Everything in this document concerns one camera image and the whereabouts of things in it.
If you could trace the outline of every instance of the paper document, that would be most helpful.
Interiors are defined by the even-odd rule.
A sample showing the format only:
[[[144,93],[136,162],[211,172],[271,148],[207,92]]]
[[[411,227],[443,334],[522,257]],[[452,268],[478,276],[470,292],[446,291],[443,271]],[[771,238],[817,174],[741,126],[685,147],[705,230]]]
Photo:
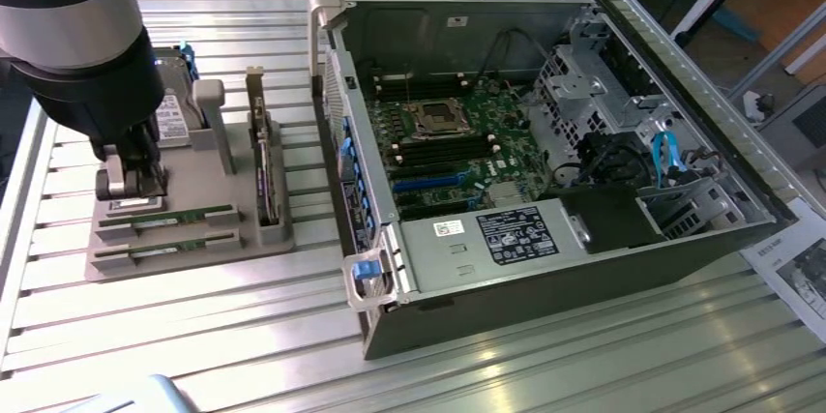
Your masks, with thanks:
[[[826,342],[826,221],[799,198],[789,208],[801,220],[741,254]]]

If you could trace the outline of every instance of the power supply label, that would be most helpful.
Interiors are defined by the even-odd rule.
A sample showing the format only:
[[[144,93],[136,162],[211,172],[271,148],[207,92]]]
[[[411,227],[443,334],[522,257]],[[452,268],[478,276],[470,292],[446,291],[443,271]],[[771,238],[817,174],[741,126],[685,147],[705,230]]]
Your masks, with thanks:
[[[185,119],[180,112],[180,103],[175,94],[167,94],[164,100],[155,110],[157,119],[157,133],[161,140],[175,139],[189,136],[189,130],[185,127]]]
[[[536,207],[482,215],[476,221],[496,264],[559,253]]]

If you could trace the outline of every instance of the robotic arm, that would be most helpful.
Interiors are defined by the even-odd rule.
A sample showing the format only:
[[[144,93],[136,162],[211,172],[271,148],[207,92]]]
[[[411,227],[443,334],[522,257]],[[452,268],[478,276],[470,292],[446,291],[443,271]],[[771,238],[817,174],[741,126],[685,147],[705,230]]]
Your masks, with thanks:
[[[164,86],[137,1],[0,0],[4,52],[49,117],[92,141],[99,199],[164,195]]]

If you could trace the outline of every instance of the white sticker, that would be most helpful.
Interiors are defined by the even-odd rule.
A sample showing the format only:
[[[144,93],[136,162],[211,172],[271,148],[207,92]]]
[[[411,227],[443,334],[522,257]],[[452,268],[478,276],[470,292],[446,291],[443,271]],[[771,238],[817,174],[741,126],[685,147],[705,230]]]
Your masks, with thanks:
[[[327,35],[327,29],[319,29],[319,45],[330,45],[331,38]]]
[[[177,224],[177,219],[169,218],[167,220],[136,222],[133,224],[133,227],[139,229],[145,229],[147,227],[171,226],[172,224]]]
[[[739,253],[795,315],[826,341],[826,220],[799,197],[789,202],[789,208],[798,222]]]
[[[135,207],[137,205],[148,205],[149,201],[152,201],[153,197],[144,197],[144,198],[128,198],[125,200],[117,200],[115,202],[116,207],[115,208],[125,208],[125,207]]]
[[[450,16],[448,28],[463,28],[467,26],[467,16]]]
[[[145,258],[147,256],[165,255],[167,253],[176,253],[176,252],[177,252],[177,248],[167,247],[164,249],[155,249],[153,251],[136,251],[135,253],[131,253],[131,257]]]
[[[454,234],[462,234],[464,232],[462,220],[434,222],[434,229],[436,230],[436,237],[452,236]]]
[[[157,132],[160,133],[161,140],[189,136],[189,130],[185,127],[185,120],[183,119],[180,104],[175,94],[164,96],[164,100],[160,102],[157,110],[155,110],[155,116],[157,117]]]

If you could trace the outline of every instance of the slotted aluminum surface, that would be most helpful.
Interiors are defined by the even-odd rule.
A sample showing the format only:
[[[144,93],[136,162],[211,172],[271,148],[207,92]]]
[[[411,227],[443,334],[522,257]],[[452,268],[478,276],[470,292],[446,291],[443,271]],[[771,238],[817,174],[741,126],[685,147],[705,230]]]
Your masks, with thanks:
[[[80,134],[48,123],[0,303],[1,411],[59,411],[149,373],[205,411],[826,410],[822,344],[737,255],[678,284],[364,362],[310,101],[306,1],[140,6],[153,42],[191,41],[201,76],[224,80],[227,121],[245,119],[245,67],[267,70],[298,249],[84,283],[96,160]]]

